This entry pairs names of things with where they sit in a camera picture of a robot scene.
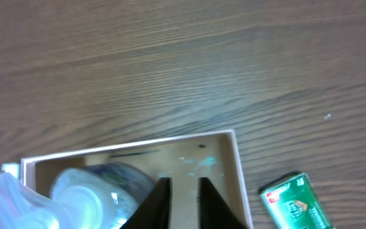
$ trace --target open box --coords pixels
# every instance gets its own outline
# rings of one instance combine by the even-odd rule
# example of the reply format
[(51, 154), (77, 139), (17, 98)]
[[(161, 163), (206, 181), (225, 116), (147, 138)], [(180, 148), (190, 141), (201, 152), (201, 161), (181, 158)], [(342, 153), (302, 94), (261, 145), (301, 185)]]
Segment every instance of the open box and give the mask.
[(199, 177), (208, 177), (235, 216), (253, 228), (233, 130), (23, 158), (20, 180), (48, 196), (51, 184), (62, 170), (108, 162), (130, 164), (154, 181), (164, 176), (172, 178), (170, 228), (198, 227), (196, 197)]

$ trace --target green box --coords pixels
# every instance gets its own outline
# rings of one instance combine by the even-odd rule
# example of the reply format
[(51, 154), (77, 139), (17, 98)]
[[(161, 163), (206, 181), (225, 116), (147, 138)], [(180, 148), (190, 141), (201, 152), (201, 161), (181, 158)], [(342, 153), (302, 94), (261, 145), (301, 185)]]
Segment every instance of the green box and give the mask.
[(278, 228), (335, 229), (304, 172), (291, 172), (259, 188), (259, 196)]

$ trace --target wooden table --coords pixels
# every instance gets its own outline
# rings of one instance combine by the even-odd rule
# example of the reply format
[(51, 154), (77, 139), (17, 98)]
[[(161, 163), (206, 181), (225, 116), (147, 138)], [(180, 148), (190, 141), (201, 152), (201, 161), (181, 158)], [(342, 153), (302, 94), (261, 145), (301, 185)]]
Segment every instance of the wooden table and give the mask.
[(227, 128), (256, 229), (296, 169), (366, 228), (366, 0), (0, 0), (0, 166)]

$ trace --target box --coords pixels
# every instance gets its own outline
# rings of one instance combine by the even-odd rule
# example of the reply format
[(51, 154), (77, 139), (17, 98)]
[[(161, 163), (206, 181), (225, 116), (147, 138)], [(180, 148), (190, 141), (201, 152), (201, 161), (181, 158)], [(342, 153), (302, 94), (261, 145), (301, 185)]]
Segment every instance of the box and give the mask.
[(170, 228), (197, 228), (198, 178), (208, 177), (235, 216), (253, 229), (240, 155), (233, 130), (23, 158), (20, 180), (48, 196), (55, 177), (69, 167), (107, 162), (130, 164), (152, 179), (173, 179)]

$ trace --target green package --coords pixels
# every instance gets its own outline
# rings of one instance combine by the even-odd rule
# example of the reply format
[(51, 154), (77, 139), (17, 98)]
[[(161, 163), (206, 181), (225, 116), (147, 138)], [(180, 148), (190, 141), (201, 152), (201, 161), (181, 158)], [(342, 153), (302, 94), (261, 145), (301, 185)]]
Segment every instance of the green package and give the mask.
[(259, 188), (259, 195), (281, 229), (335, 229), (306, 173), (286, 174)]

